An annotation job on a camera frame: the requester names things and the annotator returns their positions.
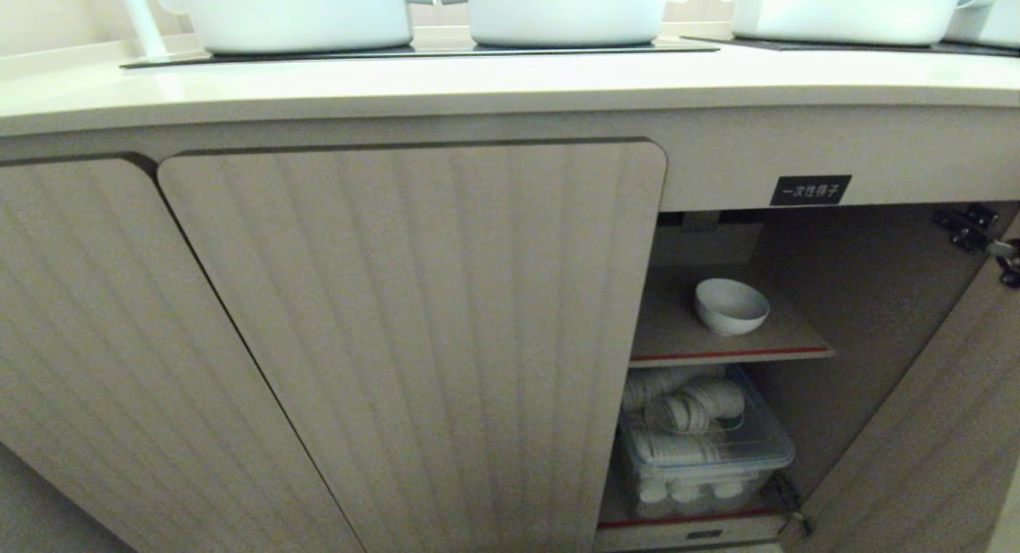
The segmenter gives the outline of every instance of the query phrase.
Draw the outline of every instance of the white bowl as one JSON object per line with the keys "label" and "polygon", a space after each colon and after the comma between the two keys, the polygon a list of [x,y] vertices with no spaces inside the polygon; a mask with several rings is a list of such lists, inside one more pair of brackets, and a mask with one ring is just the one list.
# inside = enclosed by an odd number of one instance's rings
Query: white bowl
{"label": "white bowl", "polygon": [[771,308],[757,289],[728,279],[709,279],[695,289],[695,309],[715,334],[737,336],[762,325]]}

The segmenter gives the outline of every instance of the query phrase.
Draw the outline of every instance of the ribbed cabinet door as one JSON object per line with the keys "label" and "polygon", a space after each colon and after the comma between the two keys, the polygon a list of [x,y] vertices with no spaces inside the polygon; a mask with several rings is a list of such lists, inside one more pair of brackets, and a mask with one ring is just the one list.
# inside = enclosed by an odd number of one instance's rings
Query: ribbed cabinet door
{"label": "ribbed cabinet door", "polygon": [[142,169],[0,168],[0,245],[4,444],[140,553],[361,551]]}
{"label": "ribbed cabinet door", "polygon": [[171,158],[171,207],[369,553],[589,551],[649,143]]}

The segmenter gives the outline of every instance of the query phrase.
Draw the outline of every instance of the cabinet shelf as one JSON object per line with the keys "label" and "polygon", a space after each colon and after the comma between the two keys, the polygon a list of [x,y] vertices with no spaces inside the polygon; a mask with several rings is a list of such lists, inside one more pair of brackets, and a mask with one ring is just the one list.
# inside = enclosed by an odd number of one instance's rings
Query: cabinet shelf
{"label": "cabinet shelf", "polygon": [[594,553],[647,551],[683,546],[716,546],[775,539],[785,522],[764,503],[743,513],[694,519],[641,520],[630,517],[610,471],[599,512]]}
{"label": "cabinet shelf", "polygon": [[[734,279],[760,289],[772,306],[765,323],[743,336],[709,332],[695,314],[694,292],[700,281],[710,278]],[[655,267],[645,284],[630,367],[803,360],[834,354],[818,331],[746,265]]]}

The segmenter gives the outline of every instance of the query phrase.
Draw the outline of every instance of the container lid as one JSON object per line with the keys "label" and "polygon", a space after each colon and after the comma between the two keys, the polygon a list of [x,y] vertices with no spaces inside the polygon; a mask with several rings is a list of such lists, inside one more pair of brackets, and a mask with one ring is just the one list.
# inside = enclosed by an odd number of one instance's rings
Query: container lid
{"label": "container lid", "polygon": [[794,444],[761,394],[736,365],[726,368],[726,378],[744,390],[745,411],[715,432],[657,432],[645,422],[642,409],[620,412],[626,454],[643,477],[754,476],[793,463]]}

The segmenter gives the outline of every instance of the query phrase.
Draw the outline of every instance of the wall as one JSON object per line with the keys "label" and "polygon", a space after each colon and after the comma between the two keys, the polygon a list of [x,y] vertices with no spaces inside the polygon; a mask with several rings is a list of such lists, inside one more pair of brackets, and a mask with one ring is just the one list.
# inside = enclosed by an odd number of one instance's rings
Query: wall
{"label": "wall", "polygon": [[[164,35],[190,33],[186,16],[174,16],[151,0]],[[467,5],[412,5],[416,26],[466,26]],[[727,21],[731,4],[692,0],[669,4],[666,21]],[[0,56],[134,38],[121,0],[0,0]]]}
{"label": "wall", "polygon": [[0,445],[0,550],[132,552],[4,445]]}

